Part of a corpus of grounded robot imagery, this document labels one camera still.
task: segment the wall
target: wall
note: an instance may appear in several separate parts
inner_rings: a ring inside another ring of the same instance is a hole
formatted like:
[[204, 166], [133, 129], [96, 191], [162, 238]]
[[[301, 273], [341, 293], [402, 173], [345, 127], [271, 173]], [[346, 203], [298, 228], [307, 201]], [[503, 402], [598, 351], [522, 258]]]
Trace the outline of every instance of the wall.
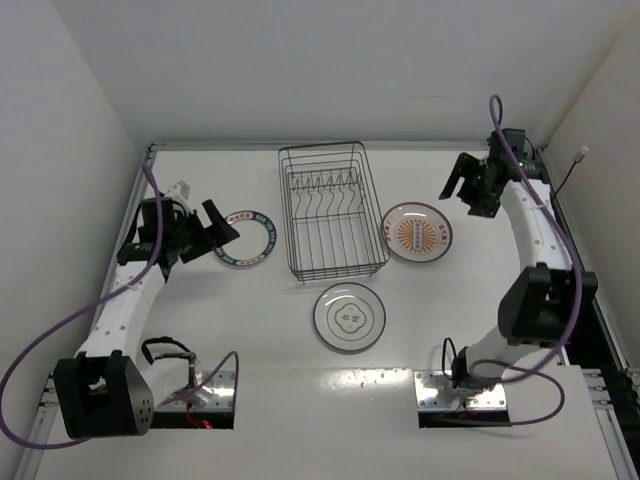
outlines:
[[[100, 290], [137, 153], [48, 0], [0, 2], [0, 372]], [[3, 412], [26, 435], [47, 372], [89, 319], [43, 344]], [[20, 449], [0, 434], [0, 479]]]
[[640, 14], [568, 113], [547, 150], [555, 184], [576, 151], [586, 159], [574, 169], [560, 197], [572, 229], [589, 253], [618, 340], [640, 366]]
[[52, 0], [136, 138], [548, 137], [635, 0]]

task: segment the white table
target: white table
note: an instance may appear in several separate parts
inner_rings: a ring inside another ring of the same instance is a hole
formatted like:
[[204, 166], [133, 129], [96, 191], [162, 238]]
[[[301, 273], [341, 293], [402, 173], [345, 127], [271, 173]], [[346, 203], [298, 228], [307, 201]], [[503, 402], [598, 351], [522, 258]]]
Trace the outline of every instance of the white table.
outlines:
[[[461, 348], [495, 326], [518, 255], [504, 212], [480, 219], [457, 198], [437, 200], [458, 152], [368, 153], [382, 213], [405, 201], [434, 204], [454, 239], [437, 262], [412, 266], [392, 257], [362, 281], [384, 302], [387, 326], [370, 350], [340, 355], [311, 324], [314, 302], [331, 282], [305, 286], [287, 268], [276, 150], [159, 152], [153, 170], [161, 189], [184, 180], [223, 214], [258, 210], [279, 229], [275, 251], [254, 268], [230, 269], [212, 257], [177, 265], [144, 335], [183, 341], [209, 368], [230, 349], [239, 352], [235, 428], [155, 430], [47, 452], [38, 478], [615, 478], [575, 367], [548, 367], [567, 391], [564, 411], [549, 422], [418, 428], [410, 369], [439, 368], [445, 336]], [[380, 367], [398, 371], [363, 386], [367, 377], [357, 369]], [[507, 398], [517, 420], [552, 410], [557, 393], [531, 379], [507, 387]], [[66, 438], [59, 417], [50, 442]]]

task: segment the wire basket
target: wire basket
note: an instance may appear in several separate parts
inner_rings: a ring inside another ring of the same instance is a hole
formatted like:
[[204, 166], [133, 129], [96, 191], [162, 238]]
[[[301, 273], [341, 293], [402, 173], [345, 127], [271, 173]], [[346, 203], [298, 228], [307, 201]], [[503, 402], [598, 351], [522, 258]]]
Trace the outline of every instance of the wire basket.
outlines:
[[278, 152], [287, 260], [302, 282], [371, 276], [389, 260], [380, 205], [360, 142]]

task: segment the plate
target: plate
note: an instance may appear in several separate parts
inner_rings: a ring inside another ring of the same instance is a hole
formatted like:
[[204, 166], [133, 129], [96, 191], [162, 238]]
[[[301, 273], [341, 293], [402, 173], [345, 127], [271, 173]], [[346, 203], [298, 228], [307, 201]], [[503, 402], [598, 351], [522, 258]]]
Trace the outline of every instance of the plate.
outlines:
[[389, 250], [410, 262], [433, 262], [451, 248], [453, 230], [439, 210], [425, 203], [396, 205], [382, 219]]
[[359, 283], [339, 283], [325, 290], [313, 308], [320, 338], [342, 353], [358, 353], [378, 341], [386, 325], [380, 297]]
[[[238, 222], [246, 222], [246, 221], [257, 222], [259, 225], [262, 225], [262, 227], [264, 227], [264, 229], [267, 231], [266, 245], [264, 245], [264, 247], [262, 246], [259, 247], [259, 248], [262, 248], [261, 251], [253, 250], [253, 252], [259, 251], [260, 253], [258, 253], [257, 255], [251, 258], [243, 258], [243, 259], [234, 258], [233, 256], [227, 253], [224, 247], [214, 249], [214, 252], [218, 256], [218, 258], [223, 262], [225, 262], [226, 264], [232, 265], [234, 267], [250, 267], [252, 265], [256, 265], [261, 261], [263, 261], [265, 258], [267, 258], [273, 251], [273, 248], [276, 246], [276, 240], [277, 240], [276, 226], [265, 214], [260, 212], [254, 212], [253, 210], [244, 210], [242, 212], [232, 213], [225, 220], [229, 225], [233, 225]], [[253, 240], [253, 238], [247, 238], [241, 235], [239, 239], [234, 240], [232, 242], [234, 244], [234, 247], [236, 243], [242, 243], [243, 238], [247, 242]]]

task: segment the white plate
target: white plate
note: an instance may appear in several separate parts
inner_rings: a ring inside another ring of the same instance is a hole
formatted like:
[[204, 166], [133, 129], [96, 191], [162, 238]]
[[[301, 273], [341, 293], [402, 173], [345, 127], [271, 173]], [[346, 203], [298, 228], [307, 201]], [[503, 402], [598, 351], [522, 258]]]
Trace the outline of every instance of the white plate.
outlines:
[[433, 262], [449, 251], [453, 230], [446, 217], [430, 205], [396, 205], [382, 219], [389, 250], [410, 262]]
[[313, 308], [313, 323], [320, 337], [345, 353], [371, 347], [386, 324], [382, 300], [359, 283], [339, 283], [324, 291]]

